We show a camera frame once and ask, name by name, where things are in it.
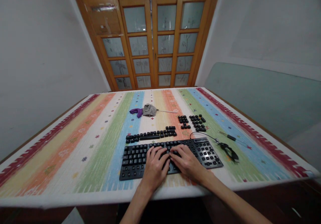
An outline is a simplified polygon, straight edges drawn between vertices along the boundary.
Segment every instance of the floor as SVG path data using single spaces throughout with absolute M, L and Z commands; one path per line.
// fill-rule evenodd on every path
M 315 181 L 295 182 L 262 189 L 237 192 L 273 223 L 320 223 L 321 187 Z M 49 210 L 1 208 L 0 223 L 62 223 L 73 207 Z M 118 223 L 124 205 L 77 207 L 85 223 Z M 150 221 L 151 213 L 164 213 L 162 219 Z M 240 223 L 233 212 L 215 196 L 151 202 L 144 214 L 149 223 L 171 223 L 179 216 L 202 223 Z

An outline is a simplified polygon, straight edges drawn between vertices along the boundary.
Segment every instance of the hand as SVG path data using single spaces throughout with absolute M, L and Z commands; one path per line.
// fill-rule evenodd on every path
M 181 158 L 172 152 L 177 151 Z M 197 160 L 194 154 L 186 145 L 178 145 L 171 148 L 171 161 L 181 170 L 188 178 L 202 184 L 203 178 L 208 174 L 208 171 Z
M 161 185 L 165 180 L 168 168 L 170 166 L 169 154 L 165 154 L 161 157 L 167 149 L 159 147 L 151 147 L 147 151 L 146 155 L 146 168 L 144 171 L 143 179 L 140 185 L 143 189 L 154 193 L 154 191 Z

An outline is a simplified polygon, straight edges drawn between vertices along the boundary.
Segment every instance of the purple cloth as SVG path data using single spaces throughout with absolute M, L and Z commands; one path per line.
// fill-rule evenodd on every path
M 143 109 L 132 109 L 129 112 L 131 114 L 137 113 L 137 118 L 139 119 L 143 114 Z

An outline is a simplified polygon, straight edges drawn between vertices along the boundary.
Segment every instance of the black keyboard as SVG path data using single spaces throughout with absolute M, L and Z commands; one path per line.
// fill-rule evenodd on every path
M 219 157 L 215 153 L 212 145 L 209 143 L 207 138 L 131 145 L 125 146 L 119 180 L 124 181 L 143 177 L 146 166 L 146 153 L 147 150 L 152 146 L 161 146 L 163 148 L 166 147 L 167 151 L 165 153 L 169 153 L 170 149 L 173 146 L 177 146 L 179 144 L 187 145 L 195 155 L 195 157 L 206 169 L 218 168 L 223 166 L 222 162 L 220 161 Z M 178 169 L 178 167 L 175 166 L 171 161 L 167 174 L 175 174 L 180 172 L 181 171 Z

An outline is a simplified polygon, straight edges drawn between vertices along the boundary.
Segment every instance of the gray cloth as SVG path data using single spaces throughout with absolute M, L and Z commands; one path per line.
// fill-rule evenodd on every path
M 151 104 L 146 104 L 143 108 L 144 116 L 155 116 L 156 115 L 156 107 Z

